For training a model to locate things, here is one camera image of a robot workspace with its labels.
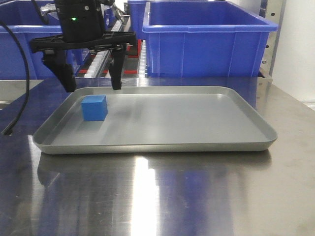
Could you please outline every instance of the blue plastic bin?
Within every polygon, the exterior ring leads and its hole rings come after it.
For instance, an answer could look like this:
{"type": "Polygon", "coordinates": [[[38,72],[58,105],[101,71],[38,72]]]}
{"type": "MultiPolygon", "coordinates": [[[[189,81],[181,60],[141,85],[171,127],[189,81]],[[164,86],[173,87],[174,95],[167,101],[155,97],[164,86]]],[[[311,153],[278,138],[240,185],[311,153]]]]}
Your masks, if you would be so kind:
{"type": "MultiPolygon", "coordinates": [[[[36,1],[39,6],[54,3],[52,0],[36,1]]],[[[49,16],[49,25],[45,26],[37,15],[30,0],[15,0],[0,3],[0,20],[6,23],[17,36],[26,54],[31,79],[55,77],[43,63],[42,52],[33,54],[29,41],[33,38],[62,34],[59,20],[49,16]]],[[[88,49],[67,51],[67,63],[73,66],[76,73],[84,63],[88,49]]],[[[12,37],[0,26],[0,79],[25,79],[22,56],[12,37]]]]}
{"type": "Polygon", "coordinates": [[[151,77],[257,76],[278,25],[227,1],[147,2],[151,77]]]}
{"type": "Polygon", "coordinates": [[[159,0],[128,0],[130,7],[130,20],[132,30],[136,32],[137,39],[145,39],[145,33],[142,32],[142,23],[144,10],[148,1],[159,1],[159,0]]]}

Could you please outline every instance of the gray tray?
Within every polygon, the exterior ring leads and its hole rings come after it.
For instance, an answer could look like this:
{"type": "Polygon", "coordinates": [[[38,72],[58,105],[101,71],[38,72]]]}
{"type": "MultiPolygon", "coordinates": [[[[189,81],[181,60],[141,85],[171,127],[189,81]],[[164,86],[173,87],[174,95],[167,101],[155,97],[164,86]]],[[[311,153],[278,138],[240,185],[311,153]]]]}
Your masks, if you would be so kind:
{"type": "Polygon", "coordinates": [[[47,154],[261,151],[275,130],[238,93],[223,87],[110,87],[73,92],[42,124],[34,143],[47,154]],[[83,121],[86,95],[106,94],[105,121],[83,121]]]}

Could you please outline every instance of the blue cube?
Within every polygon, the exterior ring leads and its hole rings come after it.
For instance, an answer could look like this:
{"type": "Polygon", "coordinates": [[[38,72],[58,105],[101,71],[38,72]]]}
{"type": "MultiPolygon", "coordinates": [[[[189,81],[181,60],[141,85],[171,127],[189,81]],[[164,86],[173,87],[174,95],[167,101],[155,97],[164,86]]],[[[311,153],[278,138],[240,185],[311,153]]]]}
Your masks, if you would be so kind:
{"type": "Polygon", "coordinates": [[[105,120],[107,101],[105,95],[87,95],[81,102],[84,121],[105,120]]]}

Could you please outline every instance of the stainless steel table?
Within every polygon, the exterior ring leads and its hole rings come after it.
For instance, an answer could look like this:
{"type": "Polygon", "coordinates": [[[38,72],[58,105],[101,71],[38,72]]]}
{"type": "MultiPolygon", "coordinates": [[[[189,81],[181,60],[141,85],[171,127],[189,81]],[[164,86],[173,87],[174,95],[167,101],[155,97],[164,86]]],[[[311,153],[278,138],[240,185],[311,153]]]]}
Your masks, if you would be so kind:
{"type": "MultiPolygon", "coordinates": [[[[211,85],[124,85],[194,81],[211,85]]],[[[315,112],[263,78],[248,94],[278,133],[267,151],[49,156],[32,134],[68,94],[45,80],[0,137],[0,235],[314,236],[315,112]]],[[[0,111],[1,129],[21,101],[0,111]]]]}

